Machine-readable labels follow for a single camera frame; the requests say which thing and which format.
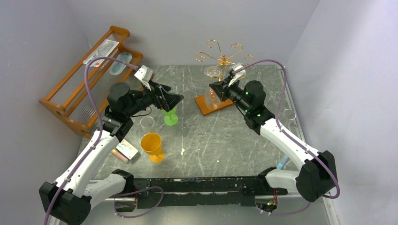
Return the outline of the clear wine glass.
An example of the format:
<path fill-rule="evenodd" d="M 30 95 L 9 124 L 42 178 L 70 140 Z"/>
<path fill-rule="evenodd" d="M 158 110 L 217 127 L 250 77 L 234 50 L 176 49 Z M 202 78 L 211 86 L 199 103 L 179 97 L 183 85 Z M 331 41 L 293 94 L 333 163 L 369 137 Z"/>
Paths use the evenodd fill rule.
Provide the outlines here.
<path fill-rule="evenodd" d="M 218 81 L 221 81 L 223 76 L 222 69 L 218 66 L 209 66 L 205 68 L 204 74 L 210 78 L 216 78 Z M 218 109 L 221 104 L 216 92 L 210 87 L 208 87 L 205 92 L 205 102 L 207 108 L 210 110 Z"/>

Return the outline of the green plastic wine glass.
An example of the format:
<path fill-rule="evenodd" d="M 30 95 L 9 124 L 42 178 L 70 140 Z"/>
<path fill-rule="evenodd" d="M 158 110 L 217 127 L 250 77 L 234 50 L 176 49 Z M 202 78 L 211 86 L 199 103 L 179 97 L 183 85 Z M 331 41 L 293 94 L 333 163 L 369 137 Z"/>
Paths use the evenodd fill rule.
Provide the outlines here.
<path fill-rule="evenodd" d="M 178 116 L 176 115 L 177 106 L 171 109 L 169 112 L 162 110 L 164 114 L 164 123 L 168 126 L 174 126 L 178 122 Z"/>

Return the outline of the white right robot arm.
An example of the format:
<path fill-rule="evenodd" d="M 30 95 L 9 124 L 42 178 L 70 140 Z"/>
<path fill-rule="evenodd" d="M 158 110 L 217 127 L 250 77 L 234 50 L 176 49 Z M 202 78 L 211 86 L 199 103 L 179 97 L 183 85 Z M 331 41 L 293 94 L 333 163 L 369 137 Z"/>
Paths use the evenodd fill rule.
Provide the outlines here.
<path fill-rule="evenodd" d="M 209 87 L 221 101 L 231 100 L 240 110 L 246 125 L 282 150 L 298 171 L 269 169 L 258 181 L 258 189 L 270 194 L 275 188 L 298 191 L 308 202 L 315 202 L 337 187 L 335 157 L 329 151 L 320 152 L 283 126 L 264 105 L 266 93 L 259 81 L 250 81 L 242 89 L 239 83 L 214 82 Z"/>

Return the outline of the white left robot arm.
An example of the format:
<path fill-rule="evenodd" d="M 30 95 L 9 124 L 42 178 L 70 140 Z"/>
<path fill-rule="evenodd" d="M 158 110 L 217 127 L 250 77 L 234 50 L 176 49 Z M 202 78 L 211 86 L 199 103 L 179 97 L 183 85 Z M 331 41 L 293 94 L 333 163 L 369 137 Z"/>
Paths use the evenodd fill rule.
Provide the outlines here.
<path fill-rule="evenodd" d="M 90 180 L 128 134 L 133 126 L 132 117 L 150 106 L 170 111 L 183 99 L 183 95 L 172 93 L 169 86 L 153 81 L 141 91 L 131 90 L 124 82 L 113 84 L 105 114 L 99 116 L 99 125 L 86 148 L 60 177 L 43 183 L 39 189 L 46 213 L 44 224 L 54 217 L 69 225 L 79 225 L 103 200 L 134 194 L 134 176 L 120 169 L 100 182 L 91 184 Z"/>

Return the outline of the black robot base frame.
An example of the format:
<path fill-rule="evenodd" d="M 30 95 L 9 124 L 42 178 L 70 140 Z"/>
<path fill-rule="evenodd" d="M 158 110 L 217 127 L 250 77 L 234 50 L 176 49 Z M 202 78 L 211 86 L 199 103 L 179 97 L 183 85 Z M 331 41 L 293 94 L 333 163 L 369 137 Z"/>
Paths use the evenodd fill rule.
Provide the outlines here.
<path fill-rule="evenodd" d="M 169 206 L 229 205 L 254 207 L 257 196 L 287 195 L 272 188 L 264 174 L 196 178 L 134 178 L 114 196 L 137 197 L 139 209 Z"/>

